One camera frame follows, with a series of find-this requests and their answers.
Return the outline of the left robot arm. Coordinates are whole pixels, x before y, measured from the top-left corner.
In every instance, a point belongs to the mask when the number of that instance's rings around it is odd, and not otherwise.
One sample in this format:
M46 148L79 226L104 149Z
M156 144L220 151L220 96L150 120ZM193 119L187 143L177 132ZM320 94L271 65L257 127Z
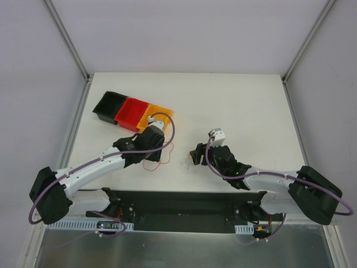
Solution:
M53 171L42 168L33 183L29 197L33 202L28 216L31 224L53 224L69 213L93 214L105 217L117 213L118 204L107 190L95 190L88 195L78 194L87 184L114 171L125 169L143 160L158 162L164 148L162 127L149 125L132 137L120 138L105 151L80 164ZM33 214L40 215L39 221Z

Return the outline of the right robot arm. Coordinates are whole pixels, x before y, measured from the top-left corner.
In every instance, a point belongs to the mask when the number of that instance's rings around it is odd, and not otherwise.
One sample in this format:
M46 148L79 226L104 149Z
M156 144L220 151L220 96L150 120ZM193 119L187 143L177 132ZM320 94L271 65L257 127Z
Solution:
M342 191L310 166L298 171L261 170L238 162L228 146L207 147L204 143L190 151L194 165L208 166L235 189L263 192L251 206L251 214L264 220L270 214L303 214L308 219L329 225L336 213Z

